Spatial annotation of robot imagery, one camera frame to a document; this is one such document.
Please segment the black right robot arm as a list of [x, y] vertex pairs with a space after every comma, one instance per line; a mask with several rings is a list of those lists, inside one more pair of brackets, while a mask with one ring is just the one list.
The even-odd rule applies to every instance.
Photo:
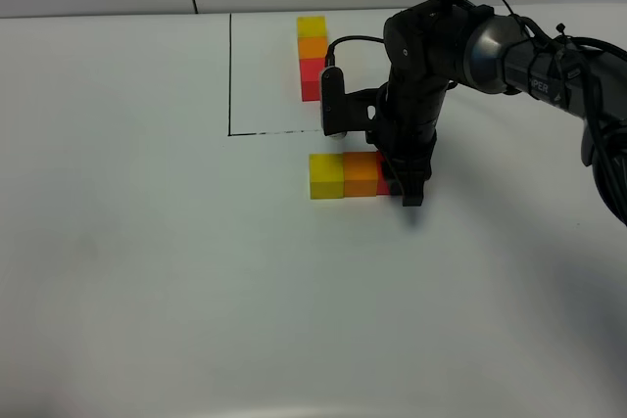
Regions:
[[582, 163], [605, 205], [626, 216], [626, 53], [608, 42], [497, 14], [468, 0], [426, 0], [389, 18], [390, 61], [367, 139], [382, 153], [390, 191], [418, 207], [431, 175], [436, 123], [446, 93], [526, 94], [584, 123]]

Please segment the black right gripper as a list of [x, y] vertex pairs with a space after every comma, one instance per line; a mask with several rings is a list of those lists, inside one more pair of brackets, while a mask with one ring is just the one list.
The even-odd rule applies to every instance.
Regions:
[[404, 207], [423, 204], [424, 186], [432, 175], [436, 124], [448, 87], [449, 80], [438, 75], [391, 70], [377, 95], [375, 127], [366, 133], [366, 142], [390, 158], [417, 166], [417, 171], [400, 175], [400, 185], [389, 164], [381, 162], [381, 194], [402, 195]]

